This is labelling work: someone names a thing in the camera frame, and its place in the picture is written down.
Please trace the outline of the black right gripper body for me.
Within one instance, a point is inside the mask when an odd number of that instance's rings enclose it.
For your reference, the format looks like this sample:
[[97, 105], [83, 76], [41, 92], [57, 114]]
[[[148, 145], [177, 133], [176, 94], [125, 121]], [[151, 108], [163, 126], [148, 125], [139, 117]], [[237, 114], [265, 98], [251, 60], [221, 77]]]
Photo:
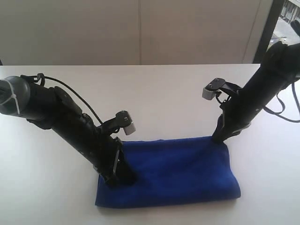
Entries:
[[226, 128], [244, 130], [251, 124], [253, 118], [260, 112], [260, 106], [251, 98], [239, 94], [221, 105], [222, 114], [218, 119], [224, 122]]

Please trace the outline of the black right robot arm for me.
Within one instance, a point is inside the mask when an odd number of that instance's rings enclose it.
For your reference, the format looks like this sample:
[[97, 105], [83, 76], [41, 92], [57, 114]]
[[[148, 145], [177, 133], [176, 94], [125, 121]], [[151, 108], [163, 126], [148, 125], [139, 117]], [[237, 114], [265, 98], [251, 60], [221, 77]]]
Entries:
[[222, 143], [239, 135], [281, 90], [299, 79], [300, 45], [275, 43], [244, 87], [225, 83], [220, 88], [229, 98], [220, 105], [222, 114], [212, 135], [213, 142]]

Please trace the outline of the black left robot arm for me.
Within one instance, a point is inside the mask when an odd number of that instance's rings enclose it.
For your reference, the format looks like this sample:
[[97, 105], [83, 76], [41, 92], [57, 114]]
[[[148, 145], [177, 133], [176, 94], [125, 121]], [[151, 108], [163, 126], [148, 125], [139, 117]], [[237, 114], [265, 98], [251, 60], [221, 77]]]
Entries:
[[122, 128], [135, 131], [128, 111], [95, 126], [92, 118], [62, 88], [45, 87], [44, 74], [9, 76], [0, 81], [1, 114], [24, 118], [43, 130], [51, 129], [86, 158], [107, 186], [133, 185], [136, 174], [126, 161], [123, 142], [112, 138]]

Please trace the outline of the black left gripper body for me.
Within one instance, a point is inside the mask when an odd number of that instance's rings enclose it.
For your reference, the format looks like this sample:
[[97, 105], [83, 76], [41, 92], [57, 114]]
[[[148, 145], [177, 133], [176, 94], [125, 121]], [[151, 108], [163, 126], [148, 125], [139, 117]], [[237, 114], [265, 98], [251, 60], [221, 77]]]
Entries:
[[86, 158], [104, 178], [116, 178], [118, 147], [115, 141], [101, 135], [92, 118], [85, 114], [65, 113], [53, 123], [53, 130]]

